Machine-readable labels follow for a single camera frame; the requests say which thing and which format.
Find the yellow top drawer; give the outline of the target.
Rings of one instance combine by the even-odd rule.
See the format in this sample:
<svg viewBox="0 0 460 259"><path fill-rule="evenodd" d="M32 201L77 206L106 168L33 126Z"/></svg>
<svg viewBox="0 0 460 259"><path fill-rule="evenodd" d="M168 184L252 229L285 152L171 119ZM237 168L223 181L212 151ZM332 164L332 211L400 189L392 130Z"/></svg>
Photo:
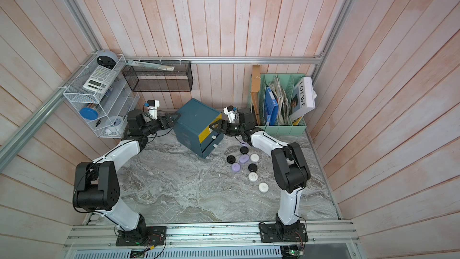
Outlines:
<svg viewBox="0 0 460 259"><path fill-rule="evenodd" d="M198 136L200 143L203 143L205 139L208 138L208 136L213 132L213 129L210 128L210 125L215 124L218 120L221 120L221 119L222 119L222 114L219 114L206 126L206 128Z"/></svg>

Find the teal drawer cabinet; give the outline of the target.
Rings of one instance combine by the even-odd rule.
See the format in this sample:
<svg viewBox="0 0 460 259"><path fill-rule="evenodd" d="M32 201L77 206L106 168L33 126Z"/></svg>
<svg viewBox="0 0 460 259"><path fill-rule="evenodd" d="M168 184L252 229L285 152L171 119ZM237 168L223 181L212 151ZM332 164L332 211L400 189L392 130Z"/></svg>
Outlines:
<svg viewBox="0 0 460 259"><path fill-rule="evenodd" d="M221 113L195 98L190 99L177 113L181 115L174 126L177 141L199 157L208 157L222 141L224 134L213 131L203 143L200 143L198 136Z"/></svg>

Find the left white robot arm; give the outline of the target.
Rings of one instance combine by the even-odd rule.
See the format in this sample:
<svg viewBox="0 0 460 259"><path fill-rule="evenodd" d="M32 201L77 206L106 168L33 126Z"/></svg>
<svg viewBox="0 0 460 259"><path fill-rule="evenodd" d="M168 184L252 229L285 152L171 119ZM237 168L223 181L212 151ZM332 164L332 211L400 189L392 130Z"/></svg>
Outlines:
<svg viewBox="0 0 460 259"><path fill-rule="evenodd" d="M152 116L134 109L127 114L122 140L112 150L75 169L73 207L78 213L97 213L115 225L116 246L165 245L165 227L148 227L145 218L122 199L117 172L144 150L159 131L170 131L178 113Z"/></svg>

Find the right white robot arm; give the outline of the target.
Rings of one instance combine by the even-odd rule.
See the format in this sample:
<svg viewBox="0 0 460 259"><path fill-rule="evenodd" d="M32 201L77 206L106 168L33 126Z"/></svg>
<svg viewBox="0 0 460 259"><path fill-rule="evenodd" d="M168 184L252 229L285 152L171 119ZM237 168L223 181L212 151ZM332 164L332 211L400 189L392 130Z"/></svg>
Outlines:
<svg viewBox="0 0 460 259"><path fill-rule="evenodd" d="M301 146L286 143L268 135L256 126L255 115L250 111L238 111L231 106L224 109L227 120L219 119L209 128L219 134L241 137L272 159L274 178L281 189L280 207L274 223L258 224L261 242L281 243L309 241L306 219L297 214L300 200L311 172Z"/></svg>

